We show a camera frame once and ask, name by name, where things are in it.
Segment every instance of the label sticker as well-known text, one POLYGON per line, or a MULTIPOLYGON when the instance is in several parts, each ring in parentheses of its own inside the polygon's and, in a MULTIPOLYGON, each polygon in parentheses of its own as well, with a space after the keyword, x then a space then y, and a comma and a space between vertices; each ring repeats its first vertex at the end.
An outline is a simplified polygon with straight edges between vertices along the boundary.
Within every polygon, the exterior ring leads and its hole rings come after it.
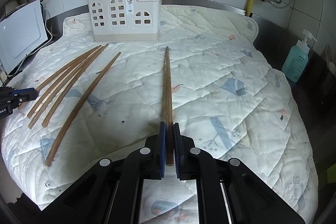
POLYGON ((133 0, 126 1, 126 15, 133 15, 133 0))

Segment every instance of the silver screw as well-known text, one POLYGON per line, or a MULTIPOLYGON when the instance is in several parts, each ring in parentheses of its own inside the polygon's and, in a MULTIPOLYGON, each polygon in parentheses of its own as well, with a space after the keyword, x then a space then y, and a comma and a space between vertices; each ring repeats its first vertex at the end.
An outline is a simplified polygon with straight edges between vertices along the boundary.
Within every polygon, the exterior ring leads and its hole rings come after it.
POLYGON ((193 147, 192 149, 190 149, 190 153, 194 155, 198 155, 199 153, 201 153, 201 150, 197 147, 193 147))
POLYGON ((140 153, 141 153, 142 155, 147 155, 147 154, 149 154, 150 152, 151 152, 151 150, 150 150, 148 147, 143 147, 143 148, 140 149, 140 153))
POLYGON ((100 160, 99 164, 101 166, 108 166, 110 164, 110 160, 109 159, 102 159, 102 160, 100 160))
POLYGON ((240 164, 239 159, 230 159, 230 164, 233 166, 238 166, 240 164))

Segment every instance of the basket window cutout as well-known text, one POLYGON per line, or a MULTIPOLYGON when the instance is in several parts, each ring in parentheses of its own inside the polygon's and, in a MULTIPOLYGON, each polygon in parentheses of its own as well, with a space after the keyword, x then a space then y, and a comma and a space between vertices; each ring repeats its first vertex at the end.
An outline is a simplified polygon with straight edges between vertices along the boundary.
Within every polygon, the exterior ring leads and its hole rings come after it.
POLYGON ((96 0, 94 3, 92 3, 90 8, 94 27, 104 27, 105 20, 102 3, 96 0))
POLYGON ((111 28, 126 28, 125 1, 111 0, 109 3, 111 28))
POLYGON ((134 16, 134 27, 152 27, 152 15, 150 12, 146 10, 140 10, 139 12, 136 12, 134 16))

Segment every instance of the brown wooden stick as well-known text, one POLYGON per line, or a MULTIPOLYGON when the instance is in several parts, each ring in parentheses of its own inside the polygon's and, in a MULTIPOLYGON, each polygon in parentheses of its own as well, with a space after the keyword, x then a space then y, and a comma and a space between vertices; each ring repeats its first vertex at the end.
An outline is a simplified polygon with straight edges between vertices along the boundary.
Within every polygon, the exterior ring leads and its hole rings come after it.
POLYGON ((62 102, 64 97, 67 95, 69 90, 72 88, 74 83, 78 80, 78 78, 82 75, 82 73, 85 71, 86 68, 82 68, 76 75, 75 77, 69 82, 69 84, 66 86, 66 88, 62 91, 61 95, 57 98, 56 102, 54 103, 53 107, 49 110, 47 116, 44 118, 42 122, 43 127, 47 127, 51 117, 55 113, 56 109, 58 108, 59 104, 62 102))
POLYGON ((173 102, 171 96, 171 75, 169 47, 166 47, 166 165, 174 165, 173 102))
POLYGON ((77 105, 74 107, 74 109, 72 110, 72 112, 70 113, 68 119, 65 121, 63 127, 61 128, 59 134, 57 135, 54 143, 52 144, 52 147, 49 151, 49 154, 47 156, 47 159, 45 160, 45 165, 46 166, 50 166, 51 162, 54 159, 54 156, 57 152, 57 149, 59 148, 59 145, 65 135, 65 133, 67 132, 67 130, 69 129, 72 121, 74 120, 74 118, 76 117, 78 111, 81 109, 81 107, 83 106, 83 104, 85 103, 87 97, 91 94, 91 92, 93 91, 93 89, 97 86, 97 84, 99 83, 99 81, 102 79, 102 77, 106 74, 106 72, 109 70, 109 68, 113 65, 113 63, 115 62, 115 60, 119 57, 119 55, 121 54, 121 52, 119 52, 111 61, 110 63, 108 63, 106 65, 106 67, 102 70, 102 72, 96 77, 96 79, 92 82, 92 84, 89 86, 89 88, 86 90, 86 92, 83 94, 83 96, 80 98, 80 100, 78 101, 77 105))
POLYGON ((38 118, 41 116, 43 111, 47 108, 49 103, 54 99, 54 97, 57 95, 57 93, 64 87, 64 85, 76 74, 76 73, 83 73, 85 69, 98 57, 99 54, 102 53, 102 51, 107 47, 108 44, 106 44, 104 47, 98 49, 96 52, 94 52, 87 60, 85 60, 81 65, 79 65, 77 68, 75 68, 68 76, 65 78, 62 83, 58 85, 58 87, 51 93, 51 95, 48 97, 48 99, 43 103, 43 105, 40 107, 38 112, 35 114, 34 118, 31 120, 31 122, 28 125, 29 129, 32 129, 34 124, 37 122, 38 118))
POLYGON ((43 95, 39 98, 39 100, 35 103, 35 105, 31 108, 29 113, 27 114, 28 118, 31 118, 37 108, 42 104, 43 100, 48 96, 48 94, 58 85, 59 82, 62 81, 64 77, 66 77, 75 67, 77 67, 86 57, 82 57, 81 59, 77 60, 73 65, 68 68, 44 93, 43 95))
MULTIPOLYGON (((91 53, 93 53, 95 50, 97 50, 100 46, 94 47, 93 49, 87 51, 86 53, 83 53, 82 55, 78 56, 62 68, 60 68, 57 72, 55 72, 53 75, 51 75, 48 79, 46 79, 41 85, 39 85, 35 90, 37 92, 40 92, 46 85, 48 85, 51 81, 53 81, 58 75, 60 75, 63 71, 65 71, 67 68, 71 67, 74 63, 76 63, 79 59, 82 59, 83 57, 88 57, 91 53)), ((19 105, 18 109, 21 109, 24 107, 24 105, 27 102, 23 102, 21 105, 19 105)))

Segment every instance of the white plastic basket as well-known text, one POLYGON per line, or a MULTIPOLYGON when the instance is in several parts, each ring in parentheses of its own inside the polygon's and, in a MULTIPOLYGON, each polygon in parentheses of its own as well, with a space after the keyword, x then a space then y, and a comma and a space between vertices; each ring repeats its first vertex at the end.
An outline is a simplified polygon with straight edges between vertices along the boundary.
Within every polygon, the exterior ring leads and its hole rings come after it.
POLYGON ((95 42, 155 41, 161 0, 87 0, 95 42))

